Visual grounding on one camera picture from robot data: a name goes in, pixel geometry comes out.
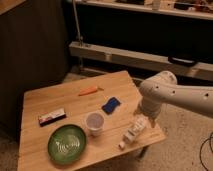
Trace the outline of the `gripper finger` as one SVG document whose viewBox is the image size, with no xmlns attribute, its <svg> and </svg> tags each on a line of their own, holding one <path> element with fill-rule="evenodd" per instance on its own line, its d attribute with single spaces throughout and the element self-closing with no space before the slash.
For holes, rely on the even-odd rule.
<svg viewBox="0 0 213 171">
<path fill-rule="evenodd" d="M 136 110 L 134 111 L 134 116 L 140 115 L 140 113 L 140 108 L 136 108 Z"/>
<path fill-rule="evenodd" d="M 154 128 L 154 127 L 155 127 L 155 125 L 156 125 L 156 121 L 155 121 L 155 119 L 153 119 L 153 118 L 149 117 L 149 122 L 150 122 L 151 127 L 152 127 L 152 128 Z"/>
</svg>

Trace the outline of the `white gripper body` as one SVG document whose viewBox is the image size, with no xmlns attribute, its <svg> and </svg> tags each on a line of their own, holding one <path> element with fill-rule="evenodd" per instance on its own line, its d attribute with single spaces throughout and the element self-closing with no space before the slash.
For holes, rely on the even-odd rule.
<svg viewBox="0 0 213 171">
<path fill-rule="evenodd" d="M 156 119 L 161 112 L 161 104 L 148 98 L 143 98 L 139 102 L 139 108 L 145 116 L 152 119 Z"/>
</svg>

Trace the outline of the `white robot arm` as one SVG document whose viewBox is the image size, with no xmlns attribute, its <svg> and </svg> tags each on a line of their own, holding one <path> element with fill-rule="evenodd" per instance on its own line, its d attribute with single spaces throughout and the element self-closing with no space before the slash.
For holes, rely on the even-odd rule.
<svg viewBox="0 0 213 171">
<path fill-rule="evenodd" d="M 164 103 L 213 117 L 213 87 L 179 85 L 170 71 L 161 71 L 143 80 L 139 92 L 137 112 L 146 116 L 152 126 Z"/>
</svg>

